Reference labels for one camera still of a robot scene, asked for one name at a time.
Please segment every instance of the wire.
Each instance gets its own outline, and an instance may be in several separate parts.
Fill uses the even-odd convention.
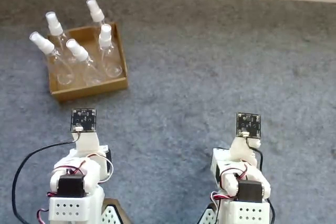
[[[248,144],[248,139],[247,139],[247,138],[246,138],[246,144],[247,144],[247,146],[248,146],[251,150],[253,150],[253,151],[259,153],[259,155],[260,155],[259,170],[262,172],[262,171],[263,171],[263,161],[264,161],[264,155],[263,155],[263,153],[262,153],[260,150],[251,147],[251,146]],[[274,207],[273,207],[273,205],[272,205],[272,202],[270,201],[269,198],[267,198],[266,201],[269,203],[269,207],[271,208],[271,212],[272,212],[272,219],[271,219],[271,223],[270,223],[270,224],[274,224],[274,222],[275,222],[275,216],[276,216],[276,214],[275,214],[275,209],[274,209]]]
[[[72,144],[72,143],[75,143],[79,140],[80,138],[80,132],[78,132],[78,137],[76,140],[74,141],[70,141],[70,142],[61,142],[61,143],[56,143],[56,144],[50,144],[50,145],[47,145],[47,146],[44,146],[40,149],[37,149],[31,153],[29,153],[25,159],[21,162],[19,168],[17,169],[16,173],[15,173],[15,176],[14,176],[14,179],[13,179],[13,183],[12,183],[12,208],[13,208],[13,213],[15,215],[15,217],[23,224],[29,224],[28,221],[26,221],[17,211],[17,208],[16,208],[16,195],[15,195],[15,191],[16,191],[16,184],[17,184],[17,179],[19,177],[19,174],[22,170],[22,168],[24,167],[24,165],[26,164],[26,162],[28,161],[28,159],[31,158],[31,156],[33,156],[34,154],[40,152],[40,151],[43,151],[43,150],[46,150],[46,149],[49,149],[49,148],[52,148],[52,147],[55,147],[55,146],[61,146],[61,145],[66,145],[66,144]]]
[[[274,210],[274,207],[271,203],[271,200],[268,198],[266,199],[266,201],[269,203],[269,207],[271,208],[271,211],[272,211],[272,219],[271,219],[271,224],[274,224],[275,222],[275,210]]]
[[[262,153],[260,150],[254,148],[254,147],[251,147],[251,146],[249,145],[249,143],[248,143],[248,139],[247,139],[247,138],[246,138],[246,144],[247,144],[247,146],[248,146],[251,150],[253,150],[253,151],[259,153],[259,155],[260,155],[259,170],[262,172],[262,171],[263,171],[263,162],[264,162],[264,155],[263,155],[263,153]]]
[[[72,174],[75,174],[76,172],[80,172],[82,173],[82,175],[84,174],[79,168],[79,167],[75,167],[75,166],[72,166],[72,165],[60,165],[60,166],[57,166],[56,168],[54,168],[54,170],[52,170],[53,172],[56,170],[56,169],[59,169],[59,168],[69,168],[69,169],[75,169],[75,170],[71,170]]]
[[[39,224],[46,224],[43,220],[42,220],[42,218],[41,218],[41,212],[48,212],[49,211],[49,209],[44,209],[44,208],[41,208],[41,209],[39,209],[38,211],[37,211],[37,213],[36,213],[36,217],[37,217],[37,220],[38,220],[38,223]]]
[[[112,177],[112,174],[114,172],[114,167],[113,167],[112,162],[107,157],[105,157],[101,154],[98,154],[98,153],[91,153],[91,154],[87,155],[86,157],[92,157],[92,156],[101,157],[101,158],[105,159],[111,165],[111,171],[110,171],[109,176],[106,179],[99,181],[98,184],[102,184],[102,183],[107,182]]]
[[[222,202],[222,200],[220,199],[219,200],[219,203],[218,203],[218,208],[217,208],[217,214],[216,214],[216,220],[215,220],[215,224],[217,223],[217,220],[218,220],[218,214],[219,214],[219,208],[220,208],[220,203]]]
[[[221,178],[222,175],[223,175],[225,172],[227,172],[228,170],[233,170],[233,169],[234,169],[234,170],[239,170],[239,171],[241,171],[241,172],[242,172],[241,175],[243,175],[244,172],[246,171],[246,170],[243,171],[242,169],[239,169],[239,168],[230,167],[230,168],[225,169],[224,171],[222,171],[221,174],[219,175],[219,177]],[[220,187],[221,189],[225,190],[225,189],[222,187],[222,180],[221,180],[221,179],[219,180],[219,187]]]

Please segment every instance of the black circuit board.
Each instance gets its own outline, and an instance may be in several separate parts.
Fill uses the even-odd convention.
[[[261,138],[261,120],[259,114],[237,113],[236,136],[249,132],[249,138]]]
[[[83,132],[95,132],[97,126],[96,109],[73,109],[71,115],[71,132],[82,126]]]

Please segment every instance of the red and white wire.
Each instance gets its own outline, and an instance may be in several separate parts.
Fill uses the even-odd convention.
[[[231,197],[230,195],[219,194],[217,191],[213,191],[210,194],[210,199],[215,204],[216,209],[219,210],[216,200],[233,199],[233,197]]]
[[[245,170],[242,170],[242,169],[239,169],[239,168],[236,168],[236,167],[230,167],[230,168],[225,169],[224,171],[222,171],[221,174],[219,175],[219,177],[220,177],[220,180],[219,180],[219,186],[220,186],[220,188],[223,189],[223,190],[225,190],[222,187],[222,175],[226,174],[228,170],[238,170],[238,171],[240,171],[242,173],[238,176],[237,179],[240,180],[240,179],[244,178],[246,176],[246,173],[247,173],[247,165],[244,164],[244,166],[245,166]]]
[[[81,167],[81,165],[82,164],[80,164],[79,167],[75,167],[75,166],[72,166],[72,165],[60,165],[60,166],[55,167],[54,170],[52,170],[52,171],[55,171],[56,169],[59,169],[59,168],[67,168],[67,169],[74,169],[73,170],[74,173],[80,172],[83,175],[84,173],[79,169]]]
[[[101,158],[105,159],[111,165],[111,171],[110,171],[109,176],[106,179],[99,181],[98,184],[102,184],[102,183],[107,182],[112,177],[112,174],[114,172],[114,167],[113,167],[112,162],[107,157],[105,157],[101,154],[98,154],[98,153],[91,153],[91,154],[87,155],[86,157],[92,157],[92,156],[101,157]]]
[[[46,210],[44,208],[41,208],[36,212],[36,217],[37,217],[37,220],[38,220],[39,224],[46,224],[41,218],[41,212],[48,212],[48,211],[49,211],[49,209]]]

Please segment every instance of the black cable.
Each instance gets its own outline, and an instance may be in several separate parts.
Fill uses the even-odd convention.
[[[263,162],[264,162],[264,155],[263,155],[263,153],[262,153],[260,150],[254,148],[254,147],[251,147],[251,146],[249,145],[249,143],[248,143],[248,139],[247,139],[247,138],[246,138],[246,144],[247,144],[247,146],[248,146],[251,150],[253,150],[253,151],[259,153],[259,155],[260,155],[259,170],[262,172],[262,171],[263,171]]]
[[[269,206],[270,206],[270,208],[271,208],[271,211],[272,211],[272,219],[271,219],[271,224],[274,224],[274,222],[275,222],[275,210],[274,210],[274,207],[273,207],[273,205],[272,205],[272,203],[271,203],[271,201],[270,201],[270,199],[268,198],[268,199],[266,199],[266,201],[269,203]]]
[[[253,151],[259,153],[259,155],[260,155],[259,170],[262,172],[262,171],[263,171],[263,161],[264,161],[264,155],[263,155],[263,153],[262,153],[260,150],[251,147],[251,146],[248,144],[248,139],[247,139],[247,138],[246,138],[246,144],[247,144],[247,146],[248,146],[251,150],[253,150]],[[271,223],[270,223],[270,224],[274,224],[274,222],[275,222],[275,209],[274,209],[274,207],[273,207],[273,205],[272,205],[272,203],[271,203],[271,201],[270,201],[269,198],[266,199],[266,201],[269,203],[269,207],[271,208],[271,211],[272,211],[272,219],[271,219]]]
[[[215,224],[217,224],[218,214],[219,214],[219,208],[220,208],[220,203],[221,203],[221,201],[222,201],[222,199],[219,199],[219,203],[218,203],[218,207],[217,207],[217,214],[216,214]]]
[[[43,151],[45,149],[49,149],[49,148],[52,148],[52,147],[55,147],[55,146],[60,146],[60,145],[65,145],[65,144],[72,144],[76,141],[79,140],[79,137],[80,137],[80,132],[78,132],[78,137],[75,141],[71,141],[71,142],[62,142],[62,143],[56,143],[56,144],[50,144],[50,145],[47,145],[47,146],[44,146],[40,149],[37,149],[31,153],[29,153],[25,159],[21,162],[19,168],[17,169],[16,173],[15,173],[15,176],[14,176],[14,179],[13,179],[13,184],[12,184],[12,208],[13,208],[13,213],[15,215],[15,217],[23,224],[29,224],[28,221],[26,221],[18,212],[17,212],[17,208],[16,208],[16,200],[15,200],[15,190],[16,190],[16,183],[17,183],[17,179],[19,177],[19,174],[23,168],[23,166],[26,164],[26,162],[28,161],[28,159],[30,159],[31,156],[33,156],[34,154],[40,152],[40,151]]]

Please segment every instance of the clear plastic spray bottle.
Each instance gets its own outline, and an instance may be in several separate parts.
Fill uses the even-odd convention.
[[[101,53],[101,64],[109,78],[117,78],[122,74],[120,56],[118,50],[112,44],[112,28],[108,24],[101,26],[99,35],[99,47]]]
[[[85,85],[93,86],[105,81],[105,76],[98,70],[97,64],[84,47],[80,46],[74,39],[70,39],[67,42],[67,48],[78,60],[75,74],[83,80]]]
[[[45,54],[48,71],[54,75],[60,84],[59,88],[69,88],[75,81],[75,74],[70,66],[62,59],[55,45],[36,31],[30,35],[29,39]]]

